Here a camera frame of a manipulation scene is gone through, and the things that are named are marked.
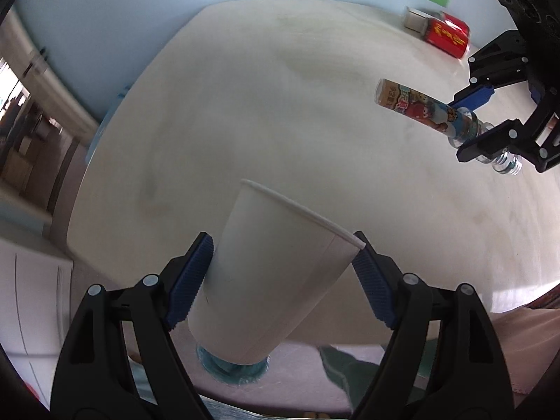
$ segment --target white cabinet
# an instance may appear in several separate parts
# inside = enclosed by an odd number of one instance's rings
[[[47,407],[69,326],[73,266],[45,239],[0,220],[0,343]]]

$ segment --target white paper cup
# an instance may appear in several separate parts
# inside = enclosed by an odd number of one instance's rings
[[[265,186],[241,184],[189,327],[211,354],[254,364],[311,312],[365,244]]]

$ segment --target red can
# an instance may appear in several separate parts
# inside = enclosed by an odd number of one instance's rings
[[[470,38],[470,28],[461,19],[458,19],[457,17],[454,17],[451,14],[444,13],[443,11],[440,11],[439,18],[443,20],[450,27],[460,29],[463,33],[465,33],[467,38]]]
[[[468,30],[467,24],[459,22]],[[463,31],[463,28],[438,19],[428,21],[424,40],[456,58],[463,58],[469,48],[469,36]]]

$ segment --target paper cup rim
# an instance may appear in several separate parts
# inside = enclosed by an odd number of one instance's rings
[[[312,220],[318,225],[321,225],[322,227],[325,227],[326,229],[330,230],[332,233],[339,236],[340,238],[345,239],[348,243],[354,245],[358,249],[362,250],[365,248],[366,244],[363,241],[361,241],[357,236],[348,232],[342,226],[335,224],[332,221],[329,221],[328,219],[321,216],[319,213],[315,213],[313,210],[310,210],[309,208],[304,207],[303,205],[299,205],[294,200],[289,199],[288,197],[280,194],[279,192],[273,191],[272,189],[267,188],[266,186],[263,186],[257,183],[256,181],[248,180],[246,178],[241,180],[241,184],[243,186],[249,186],[259,191],[260,193],[262,192],[267,196],[271,197],[272,199],[287,206],[288,208],[291,208],[295,212],[304,215],[306,218]]]

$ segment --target white table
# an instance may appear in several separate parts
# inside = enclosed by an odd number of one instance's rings
[[[124,286],[219,240],[248,178],[345,228],[362,230],[404,272],[488,310],[560,281],[556,169],[517,177],[459,164],[441,134],[375,105],[381,78],[444,101],[468,64],[351,3],[246,0],[204,9],[158,54],[108,125],[83,180],[68,244]],[[497,92],[485,121],[524,120],[525,85]],[[348,269],[290,336],[383,342],[389,331]]]

